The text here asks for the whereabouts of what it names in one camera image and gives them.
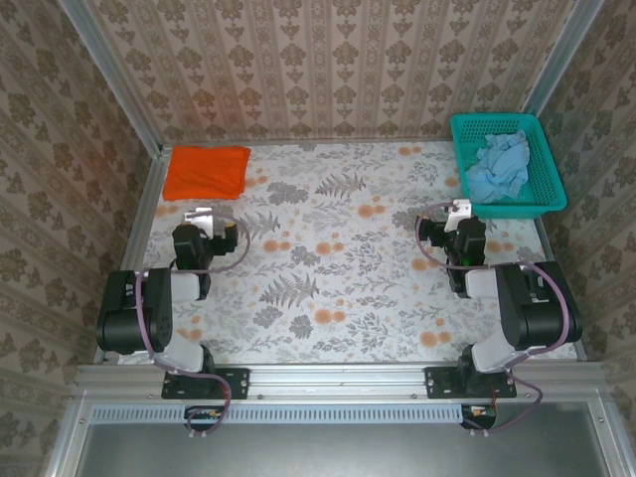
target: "teal basket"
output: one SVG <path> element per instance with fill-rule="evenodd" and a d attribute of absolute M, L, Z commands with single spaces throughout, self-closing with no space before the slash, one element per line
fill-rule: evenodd
<path fill-rule="evenodd" d="M 526 132 L 530 146 L 529 179 L 519 197 L 473 204 L 475 215 L 483 219 L 535 219 L 546 212 L 565 208 L 567 197 L 555 159 L 541 124 L 534 116 L 507 112 L 455 114 L 450 119 L 450 129 L 465 197 L 470 197 L 466 170 L 478 162 L 477 150 L 486 147 L 486 134 L 514 134 L 519 129 Z"/>

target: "orange towel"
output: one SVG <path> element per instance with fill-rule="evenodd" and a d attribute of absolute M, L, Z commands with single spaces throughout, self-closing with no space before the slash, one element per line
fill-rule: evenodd
<path fill-rule="evenodd" d="M 237 199 L 245 190 L 246 147 L 176 146 L 163 188 L 165 201 Z"/>

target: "purple cable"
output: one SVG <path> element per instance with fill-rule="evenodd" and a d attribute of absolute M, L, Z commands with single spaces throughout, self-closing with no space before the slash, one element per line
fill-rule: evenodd
<path fill-rule="evenodd" d="M 420 226 L 421 221 L 422 221 L 422 216 L 424 216 L 424 215 L 432 216 L 432 212 L 434 210 L 442 208 L 442 207 L 443 208 L 450 208 L 450 207 L 454 207 L 454 204 L 453 203 L 441 203 L 441 204 L 435 204 L 433 206 L 430 206 L 427 209 L 425 209 L 417 217 L 417 221 L 415 222 L 415 242 L 417 243 L 417 247 L 424 254 L 424 256 L 426 256 L 426 258 L 428 258 L 433 263 L 435 263 L 435 264 L 437 264 L 437 265 L 439 265 L 439 266 L 441 266 L 443 268 L 451 268 L 453 270 L 466 270 L 466 271 L 468 271 L 468 270 L 483 270 L 483 269 L 493 268 L 495 265 L 478 265 L 478 266 L 450 265 L 448 263 L 443 263 L 443 262 L 437 260 L 436 258 L 431 256 L 426 251 L 426 249 L 424 248 L 424 245 L 422 245 L 421 241 L 419 240 L 419 226 Z M 558 304 L 560 305 L 560 311 L 561 311 L 561 314 L 562 314 L 562 317 L 563 317 L 563 324 L 562 324 L 560 336 L 558 337 L 558 339 L 556 340 L 555 343 L 553 343 L 553 344 L 551 344 L 551 345 L 549 345 L 549 346 L 547 346 L 545 348 L 540 348 L 538 350 L 531 350 L 528 353 L 526 353 L 526 354 L 524 354 L 522 356 L 519 356 L 519 357 L 515 358 L 514 360 L 512 360 L 511 362 L 506 364 L 506 369 L 507 369 L 506 374 L 508 375 L 508 377 L 510 379 L 512 379 L 513 381 L 519 383 L 522 386 L 525 386 L 527 388 L 535 390 L 539 395 L 538 395 L 537 399 L 535 399 L 535 401 L 530 406 L 528 406 L 526 409 L 524 409 L 517 417 L 513 418 L 512 420 L 510 420 L 510 421 L 508 421 L 508 422 L 506 422 L 504 424 L 501 424 L 498 427 L 495 427 L 493 429 L 489 429 L 488 432 L 498 432 L 500 430 L 507 429 L 511 425 L 516 424 L 517 422 L 519 422 L 519 420 L 522 417 L 524 417 L 526 414 L 528 414 L 529 412 L 531 412 L 531 411 L 533 411 L 534 409 L 537 408 L 539 403 L 544 398 L 544 393 L 537 386 L 515 377 L 512 374 L 511 370 L 512 370 L 512 368 L 514 366 L 526 361 L 531 356 L 542 355 L 543 353 L 549 353 L 550 351 L 553 351 L 556 348 L 562 346 L 565 343 L 565 341 L 567 340 L 567 335 L 569 334 L 569 311 L 567 310 L 567 302 L 565 300 L 565 296 L 563 295 L 563 293 L 558 288 L 557 283 L 547 273 L 545 273 L 542 269 L 540 269 L 534 263 L 522 260 L 522 261 L 516 262 L 516 264 L 526 266 L 527 268 L 531 269 L 536 274 L 538 274 L 543 280 L 545 280 L 548 283 L 550 288 L 555 293 L 556 299 L 558 300 Z M 464 420 L 466 422 L 468 422 L 469 424 L 471 424 L 472 426 L 474 426 L 475 428 L 486 431 L 486 429 L 483 429 L 479 424 L 473 422 L 472 420 L 466 419 L 466 418 L 464 418 Z"/>
<path fill-rule="evenodd" d="M 227 221 L 230 222 L 234 222 L 235 224 L 239 225 L 242 230 L 245 233 L 245 251 L 242 253 L 242 255 L 240 256 L 240 258 L 235 261 L 234 263 L 232 263 L 231 265 L 228 266 L 221 266 L 219 268 L 210 268 L 208 270 L 173 270 L 173 273 L 194 273 L 197 275 L 203 275 L 203 274 L 208 274 L 208 273 L 221 273 L 223 271 L 228 271 L 231 270 L 233 268 L 235 268 L 236 266 L 238 266 L 247 256 L 247 252 L 249 251 L 249 247 L 251 246 L 251 239 L 249 237 L 249 230 L 247 229 L 247 227 L 245 226 L 245 224 L 241 221 L 238 221 L 237 219 L 235 219 L 232 216 L 224 216 L 224 215 L 216 215 L 210 212 L 201 212 L 199 214 L 195 214 L 191 217 L 202 217 L 202 216 L 212 216 L 215 218 L 219 218 L 219 219 L 225 219 Z M 143 341 L 144 347 L 146 348 L 146 351 L 148 352 L 148 357 L 150 358 L 150 361 L 153 362 L 153 364 L 157 367 L 160 368 L 162 370 L 165 370 L 169 373 L 173 373 L 173 374 L 179 374 L 182 376 L 187 376 L 189 378 L 196 378 L 196 379 L 207 379 L 207 380 L 215 380 L 217 382 L 219 382 L 221 384 L 221 386 L 224 389 L 224 394 L 226 396 L 226 403 L 224 405 L 223 411 L 221 412 L 221 415 L 219 416 L 219 418 L 217 419 L 217 421 L 207 430 L 205 431 L 197 431 L 195 429 L 192 428 L 192 417 L 193 415 L 200 413 L 200 412 L 194 412 L 191 413 L 188 416 L 188 420 L 186 422 L 186 427 L 188 428 L 188 430 L 190 430 L 190 432 L 192 434 L 197 434 L 197 435 L 202 435 L 204 433 L 210 433 L 215 431 L 219 425 L 221 424 L 221 422 L 223 421 L 223 419 L 226 417 L 226 415 L 228 414 L 228 410 L 230 409 L 230 403 L 232 401 L 232 389 L 230 388 L 230 384 L 223 379 L 221 376 L 218 375 L 211 375 L 211 374 L 198 374 L 198 373 L 192 373 L 189 371 L 185 371 L 185 370 L 178 370 L 176 368 L 171 368 L 169 366 L 166 366 L 162 363 L 157 363 L 154 361 L 155 358 L 155 352 L 152 348 L 152 343 L 150 342 L 150 337 L 148 336 L 148 330 L 146 329 L 146 322 L 144 320 L 143 317 L 143 303 L 141 300 L 141 282 L 143 281 L 143 275 L 146 273 L 146 271 L 148 271 L 148 269 L 143 269 L 139 272 L 139 274 L 137 275 L 137 278 L 135 280 L 135 310 L 137 311 L 137 321 L 139 323 L 139 332 L 141 333 L 141 339 Z"/>

